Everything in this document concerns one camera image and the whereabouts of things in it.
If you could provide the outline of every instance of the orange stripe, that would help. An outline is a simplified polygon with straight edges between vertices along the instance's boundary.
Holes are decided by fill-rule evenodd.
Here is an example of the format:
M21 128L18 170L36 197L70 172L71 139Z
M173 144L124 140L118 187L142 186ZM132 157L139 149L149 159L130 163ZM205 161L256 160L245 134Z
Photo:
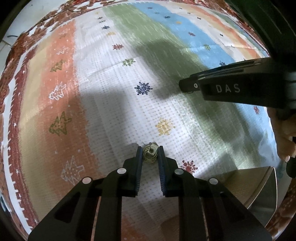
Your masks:
M221 22L221 20L217 18L215 15L208 13L207 11L203 10L198 6L192 6L192 5L184 6L183 4L182 6L183 8L187 9L188 12L195 14L197 17L204 18L213 27L221 31L223 35L226 35L228 38L230 38L233 41L234 46L243 46L242 48L239 48L239 51L243 54L243 56L246 59L260 58L258 53L245 40L243 40L234 29L228 26L225 26Z
M56 202L73 188L70 181L61 178L61 172L66 162L71 162L74 156L77 166L84 166L85 171L80 172L80 177L90 176L93 179L102 178L97 171L97 161L92 154L87 138L87 121L83 106L80 102L80 94L74 68L73 55L75 50L75 24L74 21L58 28L51 36L51 46L47 48L47 63L42 73L42 84L39 95L38 126L42 136L43 164L47 173L41 173L47 178L49 192L56 194ZM64 97L59 100L51 100L49 95L55 87L66 84L63 90ZM66 119L72 119L66 124L67 134L49 132L51 124L60 118L65 112Z

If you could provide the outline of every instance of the white tile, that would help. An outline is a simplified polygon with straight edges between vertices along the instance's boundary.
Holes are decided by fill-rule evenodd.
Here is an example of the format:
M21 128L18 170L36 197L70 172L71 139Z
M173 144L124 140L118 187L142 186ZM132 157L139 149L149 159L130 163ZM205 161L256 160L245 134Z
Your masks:
M67 0L31 0L15 18L3 40L13 45L17 38L8 38L7 36L19 36L21 33L34 26L46 14L58 9L59 6L65 2L67 2Z
M6 62L8 54L9 54L9 51L10 51L10 46L7 44L4 44L3 48L0 51L0 74L1 75L4 70L5 62Z

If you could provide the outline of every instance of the snowflake pattern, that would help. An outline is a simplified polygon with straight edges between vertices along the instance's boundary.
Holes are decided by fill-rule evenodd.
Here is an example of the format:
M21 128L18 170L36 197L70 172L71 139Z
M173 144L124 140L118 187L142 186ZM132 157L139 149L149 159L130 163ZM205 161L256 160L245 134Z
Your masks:
M182 161L183 162L183 166L182 166L182 169L193 174L195 173L195 171L198 169L197 167L195 167L195 165L193 164L193 161L191 162L185 162L184 160Z
M209 51L211 50L211 47L208 44L204 44L203 46L206 50L209 50Z
M122 66L131 66L133 63L135 63L135 61L134 61L133 58L125 59L125 60L122 62Z
M226 64L224 62L220 61L219 65L220 66L225 66Z
M256 115L258 115L260 113L260 110L259 110L259 108L257 106L254 106L253 109L254 109Z
M148 92L150 90L153 90L150 87L149 83L141 83L141 82L139 82L139 85L137 85L137 87L135 87L135 89L138 92L137 95L139 95L139 94L142 94L142 95L146 94L146 95L148 95Z
M63 85L63 82L61 82L59 85L57 85L54 89L54 91L52 91L48 98L50 98L51 100L59 100L60 98L64 97L64 93L63 90L66 88L66 84Z
M119 50L122 49L124 46L122 44L114 44L113 45L113 50Z
M161 135L169 136L172 128L176 128L173 125L171 119L166 120L166 119L162 119L162 118L160 118L160 121L157 123L157 125L155 127L157 127L157 130L159 132L159 136L161 136Z
M84 166L77 166L75 158L72 156L70 163L69 161L66 162L65 168L61 173L61 178L75 186L78 182L80 182L80 172L82 171L85 171Z
M49 132L52 134L57 134L59 136L59 133L62 132L64 135L67 135L67 123L71 122L72 118L66 119L65 112L63 111L61 114L61 117L56 117L53 124L49 127Z
M112 35L116 35L116 33L114 33L114 32L107 33L107 36L112 36Z

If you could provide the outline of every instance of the metal ring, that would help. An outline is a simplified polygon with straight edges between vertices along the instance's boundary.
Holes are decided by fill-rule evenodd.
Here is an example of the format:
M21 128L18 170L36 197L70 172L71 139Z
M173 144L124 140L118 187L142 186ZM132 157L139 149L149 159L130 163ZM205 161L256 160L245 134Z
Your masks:
M152 157L148 157L148 155L146 155L149 152L150 147L151 147L151 145L147 145L147 146L145 146L145 148L143 150L143 159L147 163L153 163L157 159L157 150L156 150L155 154Z

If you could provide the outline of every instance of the green stripe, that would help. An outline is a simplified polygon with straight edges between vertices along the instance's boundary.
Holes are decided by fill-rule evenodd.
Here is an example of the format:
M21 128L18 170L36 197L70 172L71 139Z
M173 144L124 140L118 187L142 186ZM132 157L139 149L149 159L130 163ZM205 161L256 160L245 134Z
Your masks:
M170 98L174 95L172 105L179 110L183 124L195 139L196 145L199 143L201 128L211 139L213 151L229 166L239 166L249 158L257 161L250 167L259 166L258 153L254 151L247 123L235 104L207 102L201 93L180 93L180 79L206 70L197 55L188 52L188 46L166 27L152 21L130 4L108 6L103 10L134 51L162 79L159 88L155 90L159 97ZM237 139L241 136L244 136L244 140L238 143Z

